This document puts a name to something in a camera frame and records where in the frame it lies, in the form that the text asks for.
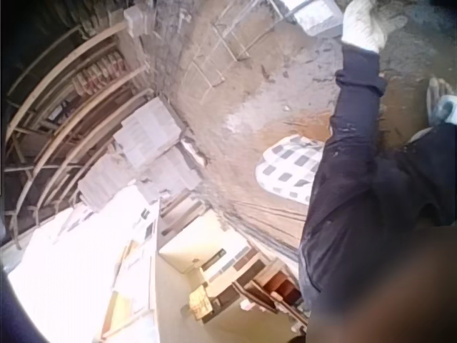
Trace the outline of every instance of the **gloved hand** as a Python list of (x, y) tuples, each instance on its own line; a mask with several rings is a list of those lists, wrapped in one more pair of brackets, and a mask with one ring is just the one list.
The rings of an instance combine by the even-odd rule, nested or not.
[(376, 0), (353, 0), (344, 12), (342, 42), (378, 54), (388, 35), (406, 25), (405, 16), (396, 16), (400, 10), (398, 3), (378, 10)]

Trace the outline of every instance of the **black and white checkered fabric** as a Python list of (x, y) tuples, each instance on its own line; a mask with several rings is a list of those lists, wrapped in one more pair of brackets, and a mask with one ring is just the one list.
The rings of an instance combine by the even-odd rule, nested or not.
[(282, 139), (263, 153), (256, 167), (257, 182), (268, 192), (309, 204), (323, 146), (322, 141), (298, 134)]

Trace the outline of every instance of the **dirt ground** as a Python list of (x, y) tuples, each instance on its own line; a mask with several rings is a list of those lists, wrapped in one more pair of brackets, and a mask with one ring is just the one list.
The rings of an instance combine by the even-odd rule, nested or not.
[[(389, 148), (405, 144), (426, 127), (425, 94), (432, 74), (452, 85), (457, 82), (452, 20), (418, 2), (405, 7), (407, 26), (391, 35), (381, 55), (388, 88), (380, 127)], [(211, 42), (202, 37), (217, 20), (222, 3), (208, 1), (200, 10), (193, 44), (182, 55), (184, 65), (190, 66), (193, 56), (202, 65), (209, 56), (205, 51)], [(253, 31), (264, 30), (273, 20), (259, 7), (245, 20), (248, 24), (237, 28), (238, 39), (252, 39)], [(299, 26), (282, 22), (248, 53), (237, 62), (227, 54), (213, 58), (214, 64), (228, 61), (222, 75), (211, 74), (204, 64), (204, 73), (213, 75), (210, 81), (217, 84), (209, 90), (199, 70), (189, 67), (179, 74), (171, 103), (209, 158), (201, 170), (206, 179), (202, 192), (249, 226), (297, 247), (307, 207), (264, 191), (254, 169), (263, 151), (285, 136), (328, 138), (328, 118), (338, 96), (334, 74), (342, 65), (341, 42), (309, 37)]]

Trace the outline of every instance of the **checkered cloth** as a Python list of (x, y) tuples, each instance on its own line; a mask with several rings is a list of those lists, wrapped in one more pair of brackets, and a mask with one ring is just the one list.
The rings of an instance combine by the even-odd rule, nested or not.
[(323, 146), (298, 134), (282, 139), (263, 153), (257, 182), (268, 192), (308, 205)]

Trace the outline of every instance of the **person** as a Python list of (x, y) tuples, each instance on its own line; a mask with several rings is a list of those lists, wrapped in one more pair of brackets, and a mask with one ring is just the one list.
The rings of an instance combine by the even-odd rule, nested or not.
[[(330, 119), (331, 137), (321, 150), (314, 141), (288, 137), (267, 151), (256, 169), (264, 189), (309, 203), (298, 255), (299, 283), (311, 321), (349, 313), (381, 282), (380, 275), (414, 250), (412, 236), (424, 228), (451, 225), (457, 217), (457, 101), (445, 82), (430, 81), (430, 128), (401, 149), (376, 149), (380, 98), (386, 89), (379, 54), (388, 35), (405, 23), (405, 17), (392, 19), (375, 0), (353, 0), (343, 20), (343, 68), (336, 72), (341, 91)], [(311, 169), (291, 169), (310, 147), (321, 154), (319, 161), (314, 152), (306, 160)], [(315, 174), (308, 175), (313, 169)], [(297, 194), (295, 180), (281, 189), (294, 178), (281, 180), (284, 173), (306, 174), (307, 184), (313, 179), (311, 190)], [(273, 183), (272, 175), (278, 177)]]

